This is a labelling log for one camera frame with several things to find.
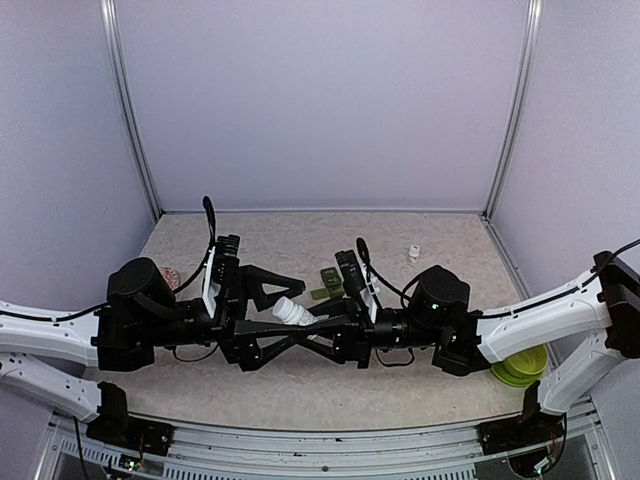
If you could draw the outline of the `green weekly pill organizer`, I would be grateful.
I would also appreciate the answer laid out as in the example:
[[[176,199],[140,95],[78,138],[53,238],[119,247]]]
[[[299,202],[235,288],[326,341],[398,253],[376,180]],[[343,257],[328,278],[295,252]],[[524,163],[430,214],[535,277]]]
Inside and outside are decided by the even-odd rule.
[[[342,277],[335,267],[322,269],[320,277],[323,287],[314,289],[310,293],[314,301],[341,298],[345,295]]]

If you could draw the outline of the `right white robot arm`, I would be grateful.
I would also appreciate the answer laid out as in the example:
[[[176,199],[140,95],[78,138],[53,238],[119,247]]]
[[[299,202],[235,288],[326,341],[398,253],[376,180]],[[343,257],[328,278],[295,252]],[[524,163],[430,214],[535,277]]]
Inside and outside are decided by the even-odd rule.
[[[639,274],[616,253],[597,254],[591,269],[568,283],[523,302],[471,311],[469,285],[440,265],[432,266],[400,291],[398,308],[381,306],[369,260],[341,264],[343,298],[317,313],[286,296],[272,314],[294,345],[315,349],[336,363],[366,365],[378,351],[431,347],[432,363],[459,377],[488,370],[531,347],[579,332],[581,345],[551,377],[538,377],[525,411],[511,433],[535,442],[569,405],[615,366],[639,356]]]

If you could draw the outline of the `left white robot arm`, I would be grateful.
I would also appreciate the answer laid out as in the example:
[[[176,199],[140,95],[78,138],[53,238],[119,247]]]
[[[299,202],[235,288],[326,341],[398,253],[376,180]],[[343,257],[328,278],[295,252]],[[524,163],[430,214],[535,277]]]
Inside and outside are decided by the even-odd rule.
[[[108,280],[107,301],[63,314],[7,306],[1,311],[5,377],[50,405],[97,429],[121,445],[140,434],[123,389],[109,382],[87,384],[51,369],[46,359],[68,360],[108,372],[150,366],[158,347],[213,346],[230,364],[256,371],[300,346],[343,363],[356,338],[361,312],[350,299],[334,299],[302,312],[300,319],[249,321],[246,310],[271,308],[275,317],[299,310],[294,297],[302,281],[211,252],[201,264],[203,294],[179,301],[149,258],[134,259]]]

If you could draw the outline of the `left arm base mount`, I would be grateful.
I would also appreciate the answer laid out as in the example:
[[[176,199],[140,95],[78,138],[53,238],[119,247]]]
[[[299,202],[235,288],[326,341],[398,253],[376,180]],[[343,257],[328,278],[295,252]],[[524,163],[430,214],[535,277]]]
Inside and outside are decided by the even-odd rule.
[[[100,382],[98,416],[87,423],[86,436],[105,444],[166,457],[173,440],[169,423],[131,416],[126,393],[115,384]]]

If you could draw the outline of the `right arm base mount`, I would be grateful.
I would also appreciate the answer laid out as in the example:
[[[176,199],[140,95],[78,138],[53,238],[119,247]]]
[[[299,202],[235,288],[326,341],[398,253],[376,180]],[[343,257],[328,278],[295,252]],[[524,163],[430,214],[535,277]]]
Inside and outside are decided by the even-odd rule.
[[[538,386],[539,383],[534,382],[525,390],[520,414],[485,421],[476,427],[484,455],[548,442],[566,433],[566,413],[544,413],[538,400]]]

